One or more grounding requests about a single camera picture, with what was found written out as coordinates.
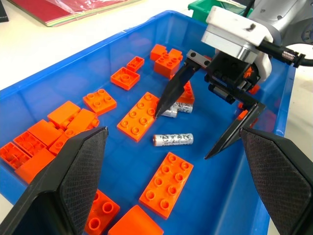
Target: orange lego brick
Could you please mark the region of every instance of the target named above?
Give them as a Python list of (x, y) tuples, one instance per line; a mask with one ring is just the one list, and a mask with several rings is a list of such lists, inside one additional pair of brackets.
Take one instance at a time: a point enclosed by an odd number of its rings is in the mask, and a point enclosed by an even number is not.
[(139, 201), (167, 219), (194, 166), (169, 152)]
[(88, 94), (83, 101), (98, 116), (116, 108), (116, 101), (104, 89)]
[(145, 63), (145, 60), (139, 56), (135, 56), (134, 59), (132, 59), (128, 64), (127, 68), (133, 72), (136, 72), (138, 69), (140, 69), (143, 64)]
[(170, 57), (179, 59), (179, 61), (182, 61), (183, 59), (182, 52), (180, 50), (171, 49), (171, 51), (168, 54)]
[(249, 90), (250, 94), (257, 94), (261, 87), (259, 85), (255, 85), (251, 90)]
[(169, 54), (163, 54), (155, 62), (154, 71), (172, 79), (179, 69), (180, 61), (178, 58), (171, 57)]
[(30, 159), (30, 156), (21, 151), (12, 142), (0, 148), (0, 157), (14, 169), (18, 169)]
[(28, 131), (20, 134), (13, 141), (31, 157), (33, 157), (41, 149), (47, 148), (47, 146), (41, 143)]
[(97, 189), (94, 197), (85, 232), (89, 235), (100, 235), (119, 212), (119, 206)]
[(77, 134), (86, 130), (91, 130), (99, 125), (97, 114), (82, 109), (79, 114), (67, 126), (68, 129), (75, 131)]
[(156, 44), (155, 47), (150, 52), (150, 60), (156, 61), (161, 57), (162, 54), (167, 53), (166, 47), (160, 44)]
[(40, 120), (28, 129), (34, 137), (50, 147), (63, 133), (62, 129), (56, 129), (52, 122)]
[(49, 148), (49, 151), (51, 153), (53, 153), (54, 155), (57, 155), (62, 147), (64, 146), (64, 144), (66, 143), (66, 141), (77, 135), (79, 133), (75, 132), (74, 130), (71, 130), (71, 129), (67, 129), (55, 142), (54, 144)]
[(131, 208), (108, 232), (108, 235), (163, 234), (164, 231), (138, 205)]
[(125, 67), (122, 67), (111, 76), (111, 82), (115, 85), (129, 91), (138, 81), (140, 75)]
[(139, 142), (155, 121), (158, 98), (147, 92), (118, 123), (117, 128)]
[(184, 86), (184, 93), (178, 98), (177, 102), (186, 103), (186, 104), (194, 104), (195, 96), (191, 88), (190, 81), (186, 83)]
[(243, 110), (243, 111), (239, 114), (239, 116), (237, 117), (237, 119), (238, 119), (238, 120), (244, 119), (244, 117), (247, 115), (247, 113), (248, 113), (248, 110)]
[(67, 101), (50, 113), (48, 115), (48, 119), (52, 121), (57, 128), (65, 130), (67, 125), (74, 119), (79, 111), (80, 107), (70, 101)]
[(47, 149), (43, 148), (37, 152), (30, 160), (24, 163), (21, 167), (15, 170), (15, 173), (19, 175), (25, 182), (30, 182), (35, 176), (48, 165), (55, 156), (51, 154)]

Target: black cable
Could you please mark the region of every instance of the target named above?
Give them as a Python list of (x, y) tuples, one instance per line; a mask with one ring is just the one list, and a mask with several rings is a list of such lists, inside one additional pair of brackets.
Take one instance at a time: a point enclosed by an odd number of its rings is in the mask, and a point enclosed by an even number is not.
[(243, 13), (243, 17), (247, 17), (247, 16), (248, 16), (249, 11), (250, 11), (251, 7), (253, 6), (254, 2), (255, 2), (255, 0), (251, 0), (251, 1), (248, 3), (248, 5), (246, 6), (245, 11), (244, 11), (244, 13)]

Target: aa battery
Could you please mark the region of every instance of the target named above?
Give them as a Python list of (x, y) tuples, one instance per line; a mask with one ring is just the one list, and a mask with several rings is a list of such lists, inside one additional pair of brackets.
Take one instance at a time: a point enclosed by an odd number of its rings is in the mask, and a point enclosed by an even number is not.
[(169, 146), (169, 145), (184, 145), (193, 144), (194, 136), (188, 134), (167, 134), (167, 135), (154, 135), (154, 146)]
[(166, 116), (166, 117), (171, 117), (171, 118), (176, 118), (177, 117), (177, 108), (171, 106), (168, 110), (166, 110), (163, 114), (161, 114), (162, 116)]
[(186, 104), (181, 102), (175, 102), (172, 107), (177, 108), (179, 112), (191, 113), (193, 109), (192, 104)]

